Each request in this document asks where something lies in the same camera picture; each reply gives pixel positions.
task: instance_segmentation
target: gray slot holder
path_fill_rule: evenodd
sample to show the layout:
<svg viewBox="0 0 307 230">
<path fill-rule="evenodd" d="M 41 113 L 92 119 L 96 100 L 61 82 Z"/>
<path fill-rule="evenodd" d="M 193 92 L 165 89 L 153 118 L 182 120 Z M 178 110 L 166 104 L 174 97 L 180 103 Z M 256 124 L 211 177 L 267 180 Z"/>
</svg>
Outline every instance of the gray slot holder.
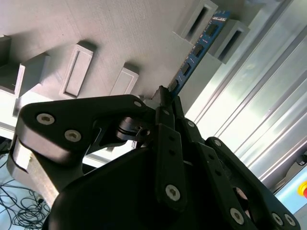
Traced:
<svg viewBox="0 0 307 230">
<path fill-rule="evenodd" d="M 180 14 L 174 33 L 195 44 L 218 6 L 209 0 L 195 0 Z"/>
<path fill-rule="evenodd" d="M 130 94 L 138 77 L 138 73 L 124 66 L 117 77 L 110 96 Z"/>
<path fill-rule="evenodd" d="M 81 43 L 75 45 L 59 92 L 61 95 L 71 98 L 79 96 L 94 55 L 94 50 L 94 46 L 85 46 Z"/>
<path fill-rule="evenodd" d="M 249 28 L 242 22 L 229 20 L 208 53 L 226 64 L 248 33 Z"/>
</svg>

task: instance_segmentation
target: black cable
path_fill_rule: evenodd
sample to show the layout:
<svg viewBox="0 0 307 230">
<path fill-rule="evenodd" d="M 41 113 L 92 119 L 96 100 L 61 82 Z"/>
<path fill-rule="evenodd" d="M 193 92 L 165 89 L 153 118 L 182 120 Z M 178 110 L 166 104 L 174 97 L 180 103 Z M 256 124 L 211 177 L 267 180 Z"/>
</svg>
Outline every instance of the black cable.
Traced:
<svg viewBox="0 0 307 230">
<path fill-rule="evenodd" d="M 23 227 L 25 230 L 38 230 L 42 229 L 45 218 L 50 212 L 49 206 L 45 203 L 45 201 L 41 198 L 37 198 L 36 193 L 32 189 L 28 189 L 21 186 L 10 185 L 13 180 L 7 181 L 4 184 L 0 184 L 0 191 L 4 193 L 4 195 L 0 195 L 0 206 L 4 208 L 0 212 L 3 213 L 6 211 L 10 218 L 10 226 L 8 230 L 12 227 L 12 225 Z M 15 188 L 15 189 L 23 189 L 29 192 L 30 197 L 24 197 L 20 200 L 20 204 L 18 204 L 17 198 L 11 196 L 5 188 Z M 9 199 L 12 204 L 7 205 L 3 199 Z"/>
</svg>

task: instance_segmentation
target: white block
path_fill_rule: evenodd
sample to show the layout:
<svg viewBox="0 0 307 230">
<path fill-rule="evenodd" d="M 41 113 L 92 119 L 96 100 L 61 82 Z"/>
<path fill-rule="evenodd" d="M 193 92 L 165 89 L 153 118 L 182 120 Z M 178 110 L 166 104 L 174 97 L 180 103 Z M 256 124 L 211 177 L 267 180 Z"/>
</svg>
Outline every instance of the white block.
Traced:
<svg viewBox="0 0 307 230">
<path fill-rule="evenodd" d="M 117 77 L 110 96 L 130 94 L 139 75 L 123 67 Z"/>
<path fill-rule="evenodd" d="M 94 47 L 76 44 L 65 73 L 60 94 L 77 98 L 94 55 Z"/>
</svg>

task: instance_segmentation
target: bolt head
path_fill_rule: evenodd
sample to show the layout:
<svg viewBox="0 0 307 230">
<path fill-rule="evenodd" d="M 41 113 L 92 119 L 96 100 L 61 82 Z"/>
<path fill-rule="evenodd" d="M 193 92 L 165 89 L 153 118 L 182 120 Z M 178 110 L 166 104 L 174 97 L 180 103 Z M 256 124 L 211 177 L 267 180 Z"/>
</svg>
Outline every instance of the bolt head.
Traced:
<svg viewBox="0 0 307 230">
<path fill-rule="evenodd" d="M 135 104 L 137 107 L 141 107 L 141 106 L 142 106 L 142 104 L 139 103 L 139 102 L 137 102 L 137 101 L 135 101 L 134 104 Z"/>
<path fill-rule="evenodd" d="M 218 141 L 218 140 L 214 140 L 214 143 L 215 143 L 217 146 L 222 146 L 221 142 Z"/>
<path fill-rule="evenodd" d="M 285 217 L 286 220 L 289 222 L 289 224 L 291 224 L 292 226 L 295 226 L 295 225 L 296 225 L 295 221 L 292 219 L 291 216 L 289 216 L 288 214 L 285 214 L 284 217 Z"/>
<path fill-rule="evenodd" d="M 276 213 L 273 212 L 272 216 L 276 223 L 278 223 L 280 226 L 283 225 L 283 220 Z"/>
<path fill-rule="evenodd" d="M 65 132 L 65 138 L 71 142 L 78 142 L 81 140 L 81 134 L 78 131 L 71 129 Z"/>
<path fill-rule="evenodd" d="M 188 121 L 188 125 L 191 126 L 191 127 L 195 127 L 195 124 L 191 121 Z"/>
<path fill-rule="evenodd" d="M 37 115 L 36 120 L 46 126 L 51 125 L 55 122 L 54 117 L 50 114 L 39 114 Z"/>
<path fill-rule="evenodd" d="M 165 192 L 166 192 L 166 195 L 173 201 L 178 201 L 180 199 L 179 190 L 172 184 L 169 184 L 168 186 L 166 186 Z"/>
<path fill-rule="evenodd" d="M 239 212 L 239 210 L 237 210 L 236 208 L 232 207 L 230 209 L 230 215 L 239 225 L 244 224 L 244 218 L 242 214 Z"/>
<path fill-rule="evenodd" d="M 163 112 L 164 112 L 166 115 L 169 115 L 169 112 L 168 112 L 166 109 L 164 109 Z"/>
</svg>

